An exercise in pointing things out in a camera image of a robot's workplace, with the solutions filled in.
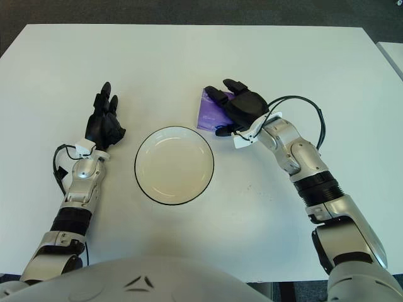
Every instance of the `floor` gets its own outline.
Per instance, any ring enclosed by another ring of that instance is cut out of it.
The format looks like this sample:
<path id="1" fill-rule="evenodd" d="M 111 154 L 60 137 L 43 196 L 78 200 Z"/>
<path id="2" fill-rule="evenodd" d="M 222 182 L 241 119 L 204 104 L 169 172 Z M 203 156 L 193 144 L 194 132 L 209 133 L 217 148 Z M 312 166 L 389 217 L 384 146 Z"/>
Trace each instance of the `floor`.
<path id="1" fill-rule="evenodd" d="M 394 0 L 0 0 L 0 56 L 28 23 L 354 26 L 374 42 L 403 43 L 403 6 Z M 396 278 L 403 285 L 403 275 Z M 326 281 L 292 286 L 298 302 L 326 297 Z M 281 284 L 271 292 L 281 301 Z"/>

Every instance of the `black rim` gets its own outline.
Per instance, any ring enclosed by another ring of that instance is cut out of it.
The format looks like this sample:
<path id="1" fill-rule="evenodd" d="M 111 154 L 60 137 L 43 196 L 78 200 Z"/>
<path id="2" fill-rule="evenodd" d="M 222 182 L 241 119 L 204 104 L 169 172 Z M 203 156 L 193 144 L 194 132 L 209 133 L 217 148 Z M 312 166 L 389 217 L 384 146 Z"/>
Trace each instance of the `black rim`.
<path id="1" fill-rule="evenodd" d="M 142 186 L 140 185 L 139 179 L 137 178 L 137 173 L 136 173 L 136 161 L 137 161 L 137 156 L 138 156 L 138 154 L 139 154 L 139 151 L 140 151 L 141 147 L 143 146 L 143 144 L 145 143 L 145 141 L 148 140 L 148 138 L 149 138 L 151 135 L 153 135 L 155 132 L 161 131 L 162 129 L 166 129 L 166 128 L 184 128 L 184 129 L 188 129 L 188 130 L 190 130 L 190 131 L 195 132 L 199 137 L 201 137 L 201 138 L 206 142 L 208 148 L 210 149 L 210 152 L 212 153 L 212 158 L 213 158 L 213 171 L 212 171 L 212 175 L 211 175 L 210 179 L 208 180 L 207 185 L 205 186 L 205 188 L 204 188 L 199 194 L 197 194 L 197 195 L 196 195 L 195 197 L 193 197 L 192 199 L 189 199 L 189 200 L 187 200 L 187 201 L 185 201 L 185 202 L 183 202 L 183 203 L 169 204 L 169 203 L 162 203 L 162 202 L 160 202 L 160 201 L 158 201 L 158 200 L 155 200 L 154 198 L 152 198 L 151 196 L 149 196 L 149 195 L 143 190 Z M 152 133 L 151 133 L 148 137 L 146 137 L 145 140 L 141 143 L 139 149 L 137 150 L 136 157 L 135 157 L 135 159 L 134 159 L 134 176 L 135 176 L 135 178 L 136 178 L 136 181 L 137 181 L 137 184 L 139 185 L 140 190 L 141 190 L 148 198 L 150 198 L 151 200 L 153 200 L 153 201 L 155 201 L 155 202 L 157 202 L 157 203 L 159 203 L 159 204 L 163 204 L 164 206 L 180 206 L 181 204 L 189 203 L 190 201 L 192 201 L 192 200 L 196 199 L 197 197 L 199 197 L 199 196 L 207 189 L 208 185 L 210 184 L 210 181 L 212 181 L 212 178 L 213 178 L 213 175 L 214 175 L 214 168 L 215 168 L 214 154 L 213 154 L 213 150 L 212 150 L 212 148 L 210 147 L 210 145 L 208 144 L 208 142 L 204 139 L 204 137 L 202 137 L 202 136 L 201 136 L 199 133 L 197 133 L 196 131 L 194 131 L 194 130 L 188 128 L 188 127 L 183 127 L 183 126 L 168 126 L 168 127 L 164 127 L 164 128 L 161 128 L 161 129 L 158 129 L 158 130 L 152 132 Z"/>

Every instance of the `white plastic bracket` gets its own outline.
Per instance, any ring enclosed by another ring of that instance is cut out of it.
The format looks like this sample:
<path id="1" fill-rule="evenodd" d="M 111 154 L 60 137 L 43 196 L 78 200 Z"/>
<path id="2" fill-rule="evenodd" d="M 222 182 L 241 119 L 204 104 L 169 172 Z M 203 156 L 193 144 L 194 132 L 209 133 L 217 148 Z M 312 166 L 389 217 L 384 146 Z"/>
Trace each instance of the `white plastic bracket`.
<path id="1" fill-rule="evenodd" d="M 76 144 L 76 153 L 78 157 L 83 159 L 103 159 L 109 160 L 110 155 L 104 151 L 96 150 L 93 141 L 82 138 Z"/>
<path id="2" fill-rule="evenodd" d="M 247 146 L 256 143 L 259 140 L 259 135 L 257 135 L 258 131 L 262 127 L 262 124 L 267 118 L 268 113 L 262 115 L 260 118 L 257 118 L 253 124 L 249 127 L 248 130 L 232 133 L 232 138 L 234 139 L 234 145 L 236 149 L 244 148 Z M 283 114 L 281 112 L 276 112 L 270 115 L 267 119 L 266 123 L 269 123 L 273 118 L 281 118 Z"/>

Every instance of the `purple cloth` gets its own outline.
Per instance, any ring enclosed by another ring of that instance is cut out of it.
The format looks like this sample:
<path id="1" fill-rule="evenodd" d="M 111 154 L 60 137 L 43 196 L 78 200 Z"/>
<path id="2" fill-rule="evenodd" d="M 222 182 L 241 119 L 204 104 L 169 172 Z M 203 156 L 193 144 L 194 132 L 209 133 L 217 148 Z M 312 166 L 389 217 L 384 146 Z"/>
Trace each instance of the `purple cloth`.
<path id="1" fill-rule="evenodd" d="M 229 99 L 235 96 L 230 92 L 225 92 Z M 215 132 L 216 129 L 234 122 L 225 114 L 224 110 L 218 107 L 212 99 L 203 90 L 201 94 L 199 117 L 197 119 L 197 128 Z"/>

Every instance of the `white bowl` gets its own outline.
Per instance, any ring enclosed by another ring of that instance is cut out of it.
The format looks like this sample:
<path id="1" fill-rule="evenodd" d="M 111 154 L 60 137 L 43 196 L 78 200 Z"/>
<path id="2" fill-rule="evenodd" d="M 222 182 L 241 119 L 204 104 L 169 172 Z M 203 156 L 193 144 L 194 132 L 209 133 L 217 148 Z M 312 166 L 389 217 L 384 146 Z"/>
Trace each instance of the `white bowl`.
<path id="1" fill-rule="evenodd" d="M 141 190 L 158 203 L 195 199 L 213 176 L 214 157 L 205 139 L 184 127 L 160 129 L 137 151 L 134 171 Z"/>

